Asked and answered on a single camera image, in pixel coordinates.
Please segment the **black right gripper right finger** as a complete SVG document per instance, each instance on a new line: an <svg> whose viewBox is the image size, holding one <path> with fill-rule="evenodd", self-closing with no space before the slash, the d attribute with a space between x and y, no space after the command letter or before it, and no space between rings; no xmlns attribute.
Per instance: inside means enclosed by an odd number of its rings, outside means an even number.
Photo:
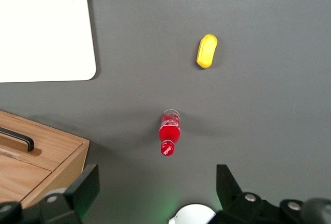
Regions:
<svg viewBox="0 0 331 224"><path fill-rule="evenodd" d="M217 165L216 192L222 210L214 223L281 223L279 208L251 192L243 192L227 165Z"/></svg>

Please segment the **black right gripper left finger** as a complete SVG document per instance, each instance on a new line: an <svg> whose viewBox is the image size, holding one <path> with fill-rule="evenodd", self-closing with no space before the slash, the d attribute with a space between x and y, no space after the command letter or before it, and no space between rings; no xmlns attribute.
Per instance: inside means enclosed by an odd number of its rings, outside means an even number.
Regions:
<svg viewBox="0 0 331 224"><path fill-rule="evenodd" d="M40 222L82 223L99 191L99 167L88 165L69 187L48 193L40 201Z"/></svg>

